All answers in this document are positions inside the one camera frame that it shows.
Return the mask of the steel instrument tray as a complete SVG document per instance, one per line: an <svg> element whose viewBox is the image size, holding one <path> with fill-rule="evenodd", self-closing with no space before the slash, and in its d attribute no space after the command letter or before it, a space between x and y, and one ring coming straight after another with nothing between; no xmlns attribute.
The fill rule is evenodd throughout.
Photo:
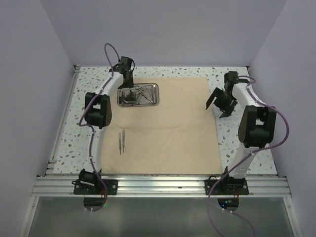
<svg viewBox="0 0 316 237"><path fill-rule="evenodd" d="M159 88L156 83L137 83L132 88L118 89L119 107L148 107L159 103Z"/></svg>

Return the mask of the beige cloth wrap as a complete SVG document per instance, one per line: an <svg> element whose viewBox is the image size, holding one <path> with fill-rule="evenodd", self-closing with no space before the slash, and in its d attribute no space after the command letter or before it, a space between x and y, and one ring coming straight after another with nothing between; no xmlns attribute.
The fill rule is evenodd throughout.
<svg viewBox="0 0 316 237"><path fill-rule="evenodd" d="M222 165L206 78L137 78L159 88L159 103L119 107L111 98L113 118L102 144L102 171L116 174L219 174ZM119 133L125 148L119 154Z"/></svg>

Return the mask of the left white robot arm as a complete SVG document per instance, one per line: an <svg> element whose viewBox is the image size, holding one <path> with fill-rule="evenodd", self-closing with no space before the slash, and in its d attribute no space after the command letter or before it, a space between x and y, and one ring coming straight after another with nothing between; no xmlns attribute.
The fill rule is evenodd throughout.
<svg viewBox="0 0 316 237"><path fill-rule="evenodd" d="M87 126L92 130L88 159L92 170L83 169L79 174L79 186L92 194L106 192L106 183L101 178L101 158L96 142L105 134L112 120L111 97L121 88L133 87L132 69L111 68L108 77L94 91L88 92L84 98L84 112L79 126Z"/></svg>

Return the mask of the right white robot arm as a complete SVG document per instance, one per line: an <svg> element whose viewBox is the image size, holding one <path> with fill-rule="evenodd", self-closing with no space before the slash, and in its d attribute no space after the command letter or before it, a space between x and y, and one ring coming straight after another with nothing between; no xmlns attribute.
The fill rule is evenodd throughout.
<svg viewBox="0 0 316 237"><path fill-rule="evenodd" d="M205 191L208 195L233 195L249 193L246 174L256 153L272 142L277 113L263 103L254 93L252 86L243 79L240 83L215 88L206 102L222 111L222 117L229 117L236 104L244 111L238 127L239 148L232 162L225 168L219 180L207 179Z"/></svg>

